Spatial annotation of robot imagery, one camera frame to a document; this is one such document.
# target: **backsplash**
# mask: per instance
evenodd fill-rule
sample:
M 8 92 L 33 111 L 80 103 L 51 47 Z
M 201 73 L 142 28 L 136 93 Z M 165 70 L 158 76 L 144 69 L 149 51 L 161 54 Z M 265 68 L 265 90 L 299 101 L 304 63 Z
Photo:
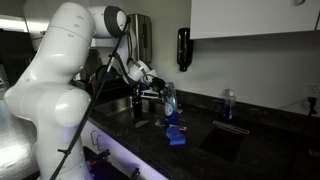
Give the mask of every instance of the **backsplash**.
M 177 90 L 177 99 L 179 104 L 187 104 L 205 110 L 214 111 L 222 116 L 224 99 L 181 90 Z M 237 102 L 235 121 L 238 118 L 295 133 L 301 133 L 304 123 L 307 119 L 307 114 L 302 115 L 278 109 Z M 312 117 L 312 119 L 308 122 L 306 134 L 312 137 L 320 138 L 319 117 Z

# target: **plastic bottle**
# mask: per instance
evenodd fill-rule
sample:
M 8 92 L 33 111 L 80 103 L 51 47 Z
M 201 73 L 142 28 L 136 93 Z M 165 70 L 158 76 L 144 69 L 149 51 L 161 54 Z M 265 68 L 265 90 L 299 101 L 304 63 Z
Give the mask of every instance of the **plastic bottle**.
M 164 113 L 165 113 L 165 124 L 166 125 L 178 125 L 179 113 L 176 90 L 172 82 L 168 82 L 165 85 L 166 94 L 164 96 Z
M 236 97 L 234 96 L 233 91 L 230 90 L 224 101 L 223 119 L 225 122 L 231 122 L 233 120 L 235 105 Z

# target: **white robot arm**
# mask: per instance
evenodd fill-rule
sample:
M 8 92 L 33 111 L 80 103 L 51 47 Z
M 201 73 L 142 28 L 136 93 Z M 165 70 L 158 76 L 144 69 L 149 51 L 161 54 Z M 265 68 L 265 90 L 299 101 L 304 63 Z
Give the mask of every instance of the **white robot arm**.
M 91 101 L 83 90 L 69 85 L 83 69 L 92 38 L 121 38 L 127 17 L 116 7 L 84 8 L 64 3 L 56 11 L 41 46 L 18 82 L 5 94 L 8 109 L 17 117 L 32 121 L 37 128 L 34 154 L 40 180 L 50 179 L 67 149 Z M 136 45 L 121 38 L 115 59 L 128 84 L 145 83 L 157 92 L 164 81 L 142 61 L 127 66 L 130 49 Z M 91 180 L 86 167 L 81 140 L 78 139 L 58 174 L 61 180 Z

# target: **water bottle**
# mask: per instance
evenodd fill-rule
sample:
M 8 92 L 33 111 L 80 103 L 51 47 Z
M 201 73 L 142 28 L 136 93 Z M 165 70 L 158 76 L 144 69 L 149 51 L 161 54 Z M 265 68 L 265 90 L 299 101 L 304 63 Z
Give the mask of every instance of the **water bottle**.
M 229 91 L 224 101 L 223 119 L 225 122 L 231 122 L 235 112 L 236 97 L 233 91 Z

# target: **floor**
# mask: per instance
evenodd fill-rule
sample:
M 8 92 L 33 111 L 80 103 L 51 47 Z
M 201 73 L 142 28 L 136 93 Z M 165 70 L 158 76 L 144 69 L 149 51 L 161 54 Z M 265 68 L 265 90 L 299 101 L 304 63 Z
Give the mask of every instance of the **floor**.
M 32 155 L 36 128 L 30 121 L 12 116 L 3 95 L 0 90 L 0 180 L 21 180 L 38 170 Z

